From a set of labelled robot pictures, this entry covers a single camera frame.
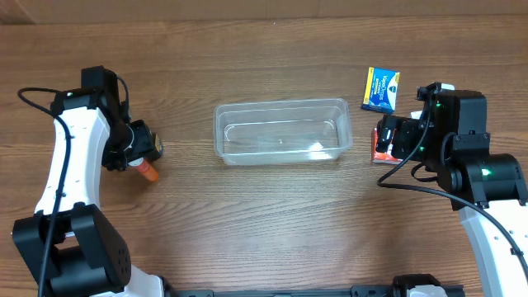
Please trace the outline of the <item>black tube white cap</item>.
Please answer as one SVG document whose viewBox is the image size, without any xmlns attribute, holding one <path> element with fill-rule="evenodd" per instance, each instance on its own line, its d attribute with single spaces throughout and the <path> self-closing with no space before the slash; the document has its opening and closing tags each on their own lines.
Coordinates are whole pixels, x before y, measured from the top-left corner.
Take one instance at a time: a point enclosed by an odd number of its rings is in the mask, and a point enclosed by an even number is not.
<svg viewBox="0 0 528 297">
<path fill-rule="evenodd" d="M 154 159 L 157 160 L 163 155 L 163 142 L 157 134 L 153 134 L 153 144 L 156 148 L 156 157 Z"/>
</svg>

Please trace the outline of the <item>orange tube white cap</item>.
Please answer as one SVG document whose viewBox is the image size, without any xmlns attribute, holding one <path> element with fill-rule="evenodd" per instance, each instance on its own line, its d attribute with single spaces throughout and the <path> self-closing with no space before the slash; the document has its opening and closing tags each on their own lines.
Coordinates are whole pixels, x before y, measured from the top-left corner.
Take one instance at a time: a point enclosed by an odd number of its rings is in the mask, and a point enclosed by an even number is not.
<svg viewBox="0 0 528 297">
<path fill-rule="evenodd" d="M 150 182 L 158 180 L 158 172 L 145 158 L 138 158 L 134 161 L 128 162 L 128 165 L 137 170 L 143 177 Z"/>
</svg>

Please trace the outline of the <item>blue yellow VapoDrops box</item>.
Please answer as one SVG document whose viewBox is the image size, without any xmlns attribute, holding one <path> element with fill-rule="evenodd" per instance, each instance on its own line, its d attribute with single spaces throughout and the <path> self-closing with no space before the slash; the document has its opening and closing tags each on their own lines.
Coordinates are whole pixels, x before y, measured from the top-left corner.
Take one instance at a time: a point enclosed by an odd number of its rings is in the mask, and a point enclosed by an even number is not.
<svg viewBox="0 0 528 297">
<path fill-rule="evenodd" d="M 399 79 L 400 72 L 369 67 L 361 108 L 392 115 L 396 109 Z"/>
</svg>

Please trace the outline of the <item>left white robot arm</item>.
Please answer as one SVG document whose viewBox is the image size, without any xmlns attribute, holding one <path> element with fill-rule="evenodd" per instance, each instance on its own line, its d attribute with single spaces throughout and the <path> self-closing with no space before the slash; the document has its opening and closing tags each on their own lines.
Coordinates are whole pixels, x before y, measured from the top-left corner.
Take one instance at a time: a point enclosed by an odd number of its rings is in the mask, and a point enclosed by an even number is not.
<svg viewBox="0 0 528 297">
<path fill-rule="evenodd" d="M 44 112 L 55 143 L 45 190 L 12 238 L 40 296 L 173 296 L 161 276 L 134 266 L 125 240 L 100 209 L 101 170 L 138 170 L 158 179 L 163 145 L 119 98 L 125 81 L 102 66 L 85 68 L 81 86 L 55 90 Z"/>
</svg>

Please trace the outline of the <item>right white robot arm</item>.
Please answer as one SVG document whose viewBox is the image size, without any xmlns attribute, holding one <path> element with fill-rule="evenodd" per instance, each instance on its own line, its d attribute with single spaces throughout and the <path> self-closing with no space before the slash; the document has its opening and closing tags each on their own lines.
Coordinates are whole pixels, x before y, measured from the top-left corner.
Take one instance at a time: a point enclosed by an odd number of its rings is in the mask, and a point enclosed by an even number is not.
<svg viewBox="0 0 528 297">
<path fill-rule="evenodd" d="M 486 296 L 527 294 L 527 184 L 510 154 L 490 152 L 487 98 L 434 82 L 417 90 L 421 115 L 385 115 L 379 121 L 378 152 L 431 173 L 428 192 L 450 200 L 469 238 Z"/>
</svg>

